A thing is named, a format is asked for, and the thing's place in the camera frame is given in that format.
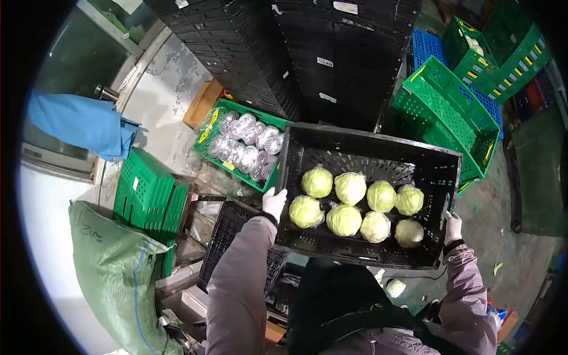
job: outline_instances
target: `person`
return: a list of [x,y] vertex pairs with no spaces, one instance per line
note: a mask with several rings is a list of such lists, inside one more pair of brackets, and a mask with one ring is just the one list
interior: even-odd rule
[[[286,190],[262,197],[225,251],[207,286],[206,354],[261,354],[264,347],[266,257],[273,246]],[[497,325],[486,315],[473,250],[462,240],[462,221],[445,211],[447,295],[439,319],[424,323],[394,306],[370,271],[310,258],[290,308],[286,351],[296,354],[495,354]]]

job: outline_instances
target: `blue stripe on sack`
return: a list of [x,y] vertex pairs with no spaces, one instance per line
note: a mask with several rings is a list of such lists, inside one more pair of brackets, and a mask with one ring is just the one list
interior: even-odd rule
[[136,272],[142,266],[142,261],[144,260],[144,253],[146,252],[146,248],[148,247],[149,244],[150,242],[147,242],[146,245],[142,248],[142,254],[140,254],[140,260],[138,260],[138,266],[135,267],[134,270],[132,271],[132,276],[134,281],[134,313],[136,314],[136,325],[138,325],[138,331],[140,332],[142,340],[144,340],[144,344],[146,344],[146,346],[148,347],[148,349],[150,349],[152,354],[157,355],[156,352],[154,352],[154,350],[150,346],[150,344],[148,344],[148,342],[146,341],[144,334],[142,334],[142,327],[140,326],[140,318],[138,317],[138,283],[136,282]]

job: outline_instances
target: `blue cloth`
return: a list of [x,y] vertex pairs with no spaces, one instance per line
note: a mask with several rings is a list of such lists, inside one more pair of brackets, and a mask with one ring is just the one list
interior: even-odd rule
[[31,123],[50,136],[105,160],[126,159],[140,123],[123,118],[112,107],[110,101],[33,91],[27,111]]

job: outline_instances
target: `grey jacket sleeve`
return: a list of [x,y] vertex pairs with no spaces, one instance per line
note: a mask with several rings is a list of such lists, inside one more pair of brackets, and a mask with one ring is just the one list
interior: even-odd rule
[[444,263],[448,267],[448,283],[439,314],[442,326],[427,323],[428,328],[468,354],[495,354],[497,325],[486,314],[487,289],[483,287],[473,250],[459,245],[446,255]]
[[207,354],[262,353],[266,256],[276,231],[267,218],[251,218],[217,263],[207,285]]

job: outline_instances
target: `wall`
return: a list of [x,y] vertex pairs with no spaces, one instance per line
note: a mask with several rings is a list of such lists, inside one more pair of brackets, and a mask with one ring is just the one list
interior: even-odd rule
[[[141,77],[123,115],[142,123],[135,145],[158,158],[172,172],[187,173],[185,151],[195,135],[182,118],[209,72],[171,36]],[[112,208],[118,164],[107,164],[100,202]],[[73,265],[67,208],[75,199],[97,202],[94,185],[20,169],[23,223],[30,250],[47,294],[69,330],[88,354],[118,350],[83,297]]]

